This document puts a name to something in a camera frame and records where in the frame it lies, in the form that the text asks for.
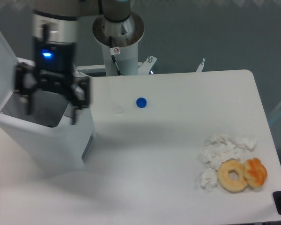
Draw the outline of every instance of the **white container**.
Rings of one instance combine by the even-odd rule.
[[[45,171],[82,168],[82,158],[96,136],[90,108],[82,110],[72,125],[72,106],[63,96],[37,91],[34,112],[26,115],[26,105],[12,91],[17,62],[0,33],[0,127]]]

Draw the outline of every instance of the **gray wall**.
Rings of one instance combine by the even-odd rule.
[[[145,23],[139,60],[157,57],[157,73],[193,72],[206,57],[205,71],[252,71],[267,115],[281,100],[281,0],[132,2]],[[94,19],[81,19],[78,66],[103,64]],[[0,30],[18,57],[32,59],[29,6],[0,8]],[[281,159],[281,119],[271,131]]]

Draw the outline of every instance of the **white tissue paper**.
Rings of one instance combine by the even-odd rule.
[[[235,144],[242,149],[253,150],[257,144],[256,137],[236,137]]]
[[[223,162],[230,159],[240,159],[240,150],[233,149],[226,144],[220,144],[217,147],[206,149],[202,162],[204,164],[209,163],[211,168],[218,170]]]
[[[225,133],[218,133],[209,137],[206,145],[224,143],[231,148],[239,147],[241,149],[252,150],[257,144],[256,137],[232,137]]]
[[[212,168],[207,169],[201,176],[200,185],[206,190],[207,193],[209,193],[212,192],[216,184],[216,171]]]

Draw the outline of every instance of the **orange pastry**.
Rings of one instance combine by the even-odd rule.
[[[248,159],[244,162],[244,177],[250,186],[258,188],[264,184],[267,171],[258,158]]]

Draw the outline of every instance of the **white table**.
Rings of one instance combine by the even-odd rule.
[[[251,72],[102,77],[92,86],[97,139],[84,170],[44,174],[0,129],[0,225],[281,220],[272,197],[281,190],[281,166]],[[138,97],[147,107],[135,105]],[[266,166],[261,189],[200,188],[206,167],[198,155],[218,132],[257,137],[242,162],[258,157]]]

